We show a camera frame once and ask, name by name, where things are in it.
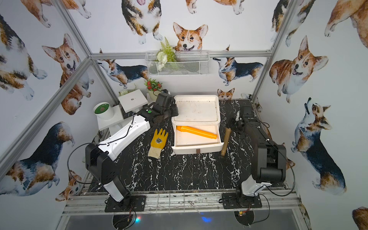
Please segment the gold microphone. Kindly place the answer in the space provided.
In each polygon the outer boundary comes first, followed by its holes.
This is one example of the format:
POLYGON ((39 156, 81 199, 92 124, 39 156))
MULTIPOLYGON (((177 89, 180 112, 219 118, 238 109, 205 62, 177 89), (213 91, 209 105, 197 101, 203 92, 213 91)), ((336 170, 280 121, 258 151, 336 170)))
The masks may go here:
POLYGON ((226 156, 227 147, 228 147, 228 144, 229 144, 229 139, 230 139, 231 134, 232 134, 232 129, 227 127, 225 129, 223 148, 222 148, 221 153, 220 153, 221 157, 223 157, 223 158, 226 156))

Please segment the orange microphone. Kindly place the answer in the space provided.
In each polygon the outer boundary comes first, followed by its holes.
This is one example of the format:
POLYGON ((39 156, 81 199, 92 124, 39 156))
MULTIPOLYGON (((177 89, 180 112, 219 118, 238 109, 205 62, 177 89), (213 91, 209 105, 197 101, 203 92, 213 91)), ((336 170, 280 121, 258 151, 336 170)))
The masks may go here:
POLYGON ((197 136, 201 136, 204 138, 209 138, 209 139, 217 139, 217 135, 211 132, 207 132, 201 129, 197 129, 194 127, 190 127, 190 126, 177 126, 176 130, 180 131, 180 132, 186 132, 186 133, 190 133, 190 134, 194 134, 197 136))

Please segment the white drawer cabinet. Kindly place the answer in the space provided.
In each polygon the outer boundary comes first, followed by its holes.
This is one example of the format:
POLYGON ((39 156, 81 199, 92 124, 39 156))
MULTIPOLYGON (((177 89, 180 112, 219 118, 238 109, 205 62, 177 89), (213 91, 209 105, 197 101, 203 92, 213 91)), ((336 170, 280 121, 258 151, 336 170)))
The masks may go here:
POLYGON ((176 155, 219 152, 221 141, 219 99, 216 95, 177 95, 174 97, 178 116, 172 117, 173 153, 176 155), (182 132, 179 126, 193 127, 216 135, 215 139, 182 132))

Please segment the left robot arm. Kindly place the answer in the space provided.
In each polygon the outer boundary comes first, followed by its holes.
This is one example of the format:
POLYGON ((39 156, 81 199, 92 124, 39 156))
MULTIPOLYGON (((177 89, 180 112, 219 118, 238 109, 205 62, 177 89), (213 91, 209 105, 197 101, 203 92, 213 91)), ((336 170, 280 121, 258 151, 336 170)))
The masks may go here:
POLYGON ((156 102, 144 106, 126 126, 101 143, 90 143, 85 148, 86 169, 104 186, 116 202, 127 201, 130 192, 118 176, 114 161, 141 134, 162 121, 178 116, 175 99, 161 92, 156 102))

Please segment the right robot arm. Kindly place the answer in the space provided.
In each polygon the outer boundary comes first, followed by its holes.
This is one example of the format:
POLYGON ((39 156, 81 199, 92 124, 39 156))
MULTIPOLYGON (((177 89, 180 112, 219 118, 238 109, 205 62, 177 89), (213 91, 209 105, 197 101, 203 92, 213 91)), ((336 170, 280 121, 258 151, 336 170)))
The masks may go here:
POLYGON ((236 189, 237 198, 257 197, 259 192, 274 183, 281 183, 286 178, 286 148, 277 145, 262 128, 262 122, 256 117, 250 106, 240 108, 236 118, 227 122, 224 145, 221 155, 227 152, 227 145, 232 132, 249 141, 253 156, 251 175, 236 189))

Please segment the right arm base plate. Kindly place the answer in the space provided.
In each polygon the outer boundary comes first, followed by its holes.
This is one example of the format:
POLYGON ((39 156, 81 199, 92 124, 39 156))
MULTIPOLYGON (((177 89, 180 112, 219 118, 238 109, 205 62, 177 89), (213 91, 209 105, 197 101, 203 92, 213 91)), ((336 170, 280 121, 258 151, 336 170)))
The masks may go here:
POLYGON ((224 209, 252 209, 262 207, 259 196, 245 196, 235 193, 223 193, 218 202, 223 205, 224 209))

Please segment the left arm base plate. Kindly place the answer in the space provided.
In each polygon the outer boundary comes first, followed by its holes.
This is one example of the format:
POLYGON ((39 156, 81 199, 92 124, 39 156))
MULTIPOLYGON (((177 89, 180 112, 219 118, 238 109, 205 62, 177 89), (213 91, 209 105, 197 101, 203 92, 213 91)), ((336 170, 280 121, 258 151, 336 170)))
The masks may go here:
POLYGON ((124 198, 122 201, 117 202, 113 198, 109 197, 106 200, 105 212, 129 212, 133 209, 136 212, 142 212, 145 209, 147 197, 145 195, 132 195, 124 198))

